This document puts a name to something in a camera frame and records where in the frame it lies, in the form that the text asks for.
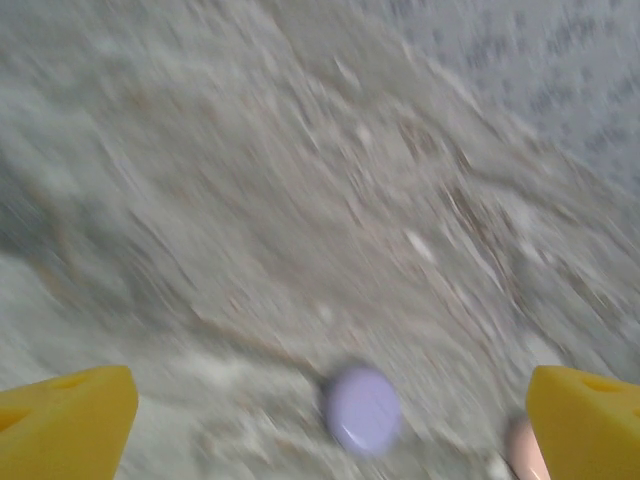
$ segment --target sand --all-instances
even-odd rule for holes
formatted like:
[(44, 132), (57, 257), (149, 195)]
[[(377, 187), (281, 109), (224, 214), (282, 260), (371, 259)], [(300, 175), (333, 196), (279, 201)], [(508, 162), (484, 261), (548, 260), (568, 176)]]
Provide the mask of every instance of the sand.
[[(640, 382), (636, 203), (382, 26), (31, 0), (0, 38), (0, 386), (129, 365), (118, 480), (508, 478), (535, 365)], [(403, 402), (376, 461), (318, 418), (354, 357)]]

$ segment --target purple disc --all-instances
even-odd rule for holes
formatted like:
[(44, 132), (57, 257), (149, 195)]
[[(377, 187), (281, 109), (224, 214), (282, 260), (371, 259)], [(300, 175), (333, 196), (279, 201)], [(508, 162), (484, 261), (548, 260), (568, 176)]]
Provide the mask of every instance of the purple disc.
[(389, 450), (402, 425), (395, 389), (381, 372), (364, 366), (349, 368), (332, 382), (324, 415), (338, 443), (364, 456)]

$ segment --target yellow plastic piece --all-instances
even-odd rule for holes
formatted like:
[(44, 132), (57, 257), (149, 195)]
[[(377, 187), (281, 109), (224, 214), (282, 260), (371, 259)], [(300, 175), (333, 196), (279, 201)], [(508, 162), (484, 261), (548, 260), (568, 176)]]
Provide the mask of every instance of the yellow plastic piece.
[(640, 386), (538, 367), (527, 413), (552, 480), (640, 479)]
[(0, 479), (112, 480), (137, 408), (122, 366), (0, 392)]

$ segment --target round plastic disc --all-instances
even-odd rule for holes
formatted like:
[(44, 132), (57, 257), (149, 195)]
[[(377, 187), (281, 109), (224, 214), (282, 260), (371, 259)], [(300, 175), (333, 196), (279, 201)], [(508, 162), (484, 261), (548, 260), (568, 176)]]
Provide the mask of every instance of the round plastic disc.
[(389, 450), (400, 433), (400, 400), (389, 380), (371, 367), (353, 367), (335, 379), (325, 398), (329, 433), (364, 456)]

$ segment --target lavender cap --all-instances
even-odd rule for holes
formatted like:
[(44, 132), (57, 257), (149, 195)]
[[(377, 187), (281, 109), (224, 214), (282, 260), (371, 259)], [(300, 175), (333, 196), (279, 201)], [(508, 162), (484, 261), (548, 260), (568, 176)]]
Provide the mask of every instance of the lavender cap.
[(389, 450), (400, 433), (400, 400), (378, 370), (357, 366), (343, 371), (325, 396), (325, 423), (346, 450), (376, 456)]

